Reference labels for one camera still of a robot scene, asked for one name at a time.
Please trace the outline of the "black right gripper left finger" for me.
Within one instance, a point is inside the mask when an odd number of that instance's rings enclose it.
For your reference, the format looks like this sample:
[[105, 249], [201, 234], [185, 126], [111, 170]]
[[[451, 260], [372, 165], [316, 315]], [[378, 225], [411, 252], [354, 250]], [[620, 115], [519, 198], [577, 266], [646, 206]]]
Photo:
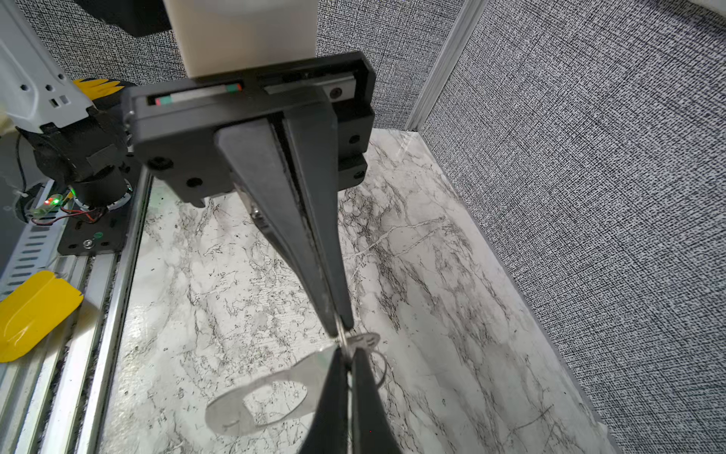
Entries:
[[338, 348], [323, 385], [323, 392], [300, 454], [347, 452], [348, 373]]

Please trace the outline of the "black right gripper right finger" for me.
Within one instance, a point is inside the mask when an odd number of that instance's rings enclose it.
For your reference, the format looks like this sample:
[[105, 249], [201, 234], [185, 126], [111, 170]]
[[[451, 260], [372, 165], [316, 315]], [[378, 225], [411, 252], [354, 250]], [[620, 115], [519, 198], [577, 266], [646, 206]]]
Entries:
[[353, 453], [400, 453], [365, 350], [355, 351], [351, 373]]

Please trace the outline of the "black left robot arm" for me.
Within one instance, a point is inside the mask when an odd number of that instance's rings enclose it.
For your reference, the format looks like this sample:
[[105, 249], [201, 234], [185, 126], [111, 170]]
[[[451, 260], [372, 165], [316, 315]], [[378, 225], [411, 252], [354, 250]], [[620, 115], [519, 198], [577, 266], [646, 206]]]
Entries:
[[104, 109], [57, 66], [17, 4], [1, 5], [1, 104], [49, 178], [91, 207], [120, 200], [124, 155], [184, 202], [237, 191], [297, 274], [325, 331], [354, 316], [338, 193], [366, 175], [375, 74], [361, 52], [316, 55], [315, 1], [84, 1], [140, 38], [172, 31], [186, 76], [124, 86]]

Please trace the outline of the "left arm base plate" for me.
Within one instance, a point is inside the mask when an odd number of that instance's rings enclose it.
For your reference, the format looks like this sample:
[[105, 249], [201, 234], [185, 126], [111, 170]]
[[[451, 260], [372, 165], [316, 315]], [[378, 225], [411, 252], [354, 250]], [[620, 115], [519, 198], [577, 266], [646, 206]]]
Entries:
[[59, 255], [118, 253], [125, 247], [141, 165], [129, 153], [119, 165], [72, 187], [71, 208], [78, 216], [65, 221]]

